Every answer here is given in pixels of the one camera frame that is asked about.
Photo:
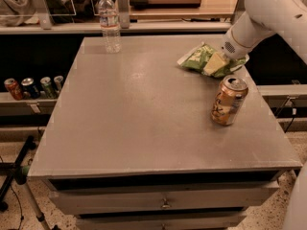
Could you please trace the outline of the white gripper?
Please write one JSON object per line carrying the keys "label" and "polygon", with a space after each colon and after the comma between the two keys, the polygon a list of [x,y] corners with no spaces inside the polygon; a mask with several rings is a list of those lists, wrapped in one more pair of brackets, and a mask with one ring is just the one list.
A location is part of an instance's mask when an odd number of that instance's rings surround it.
{"label": "white gripper", "polygon": [[206,76],[228,65],[230,59],[244,58],[272,31],[254,22],[245,11],[223,36],[221,51],[215,52],[203,68]]}

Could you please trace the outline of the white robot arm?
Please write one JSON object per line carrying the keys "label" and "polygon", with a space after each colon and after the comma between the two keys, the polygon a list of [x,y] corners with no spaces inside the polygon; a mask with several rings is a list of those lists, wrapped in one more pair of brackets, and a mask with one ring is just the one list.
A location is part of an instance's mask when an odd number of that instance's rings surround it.
{"label": "white robot arm", "polygon": [[245,11],[223,36],[217,55],[245,57],[261,41],[278,34],[307,62],[306,0],[244,0]]}

